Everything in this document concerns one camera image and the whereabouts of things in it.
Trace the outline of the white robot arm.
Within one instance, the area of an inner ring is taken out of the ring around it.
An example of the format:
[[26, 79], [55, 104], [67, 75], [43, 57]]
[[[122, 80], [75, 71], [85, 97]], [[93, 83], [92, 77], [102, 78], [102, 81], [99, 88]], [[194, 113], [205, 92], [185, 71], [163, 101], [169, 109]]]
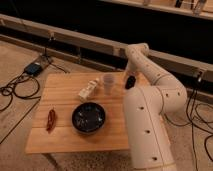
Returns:
[[161, 114], [172, 113], [187, 100], [184, 85], [148, 58], [146, 43], [125, 48], [126, 77], [142, 73], [148, 86], [126, 91], [123, 108], [134, 171], [177, 171]]

